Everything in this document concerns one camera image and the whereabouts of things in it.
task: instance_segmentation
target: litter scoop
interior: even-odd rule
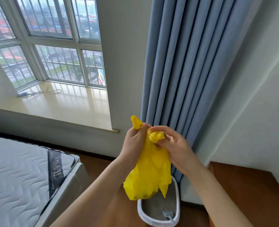
[[[169,218],[173,222],[174,214],[172,210],[163,210],[163,215],[164,217]]]

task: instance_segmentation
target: white mattress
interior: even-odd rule
[[[0,227],[31,227],[38,221],[50,200],[47,153],[44,147],[0,138]],[[58,155],[63,182],[79,157]]]

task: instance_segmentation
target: mattress label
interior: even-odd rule
[[[49,198],[64,178],[61,152],[48,149]]]

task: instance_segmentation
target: window sill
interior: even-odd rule
[[[0,109],[119,133],[111,127],[106,90],[43,81],[24,91],[47,91],[47,87],[62,92],[14,97],[1,103]]]

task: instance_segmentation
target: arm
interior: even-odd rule
[[[51,227],[95,226],[128,174],[135,167],[144,145],[148,125],[131,128],[120,155],[55,220]]]
[[[253,227],[179,133],[167,126],[151,130],[165,132],[166,138],[157,144],[169,151],[171,163],[194,185],[215,226]]]

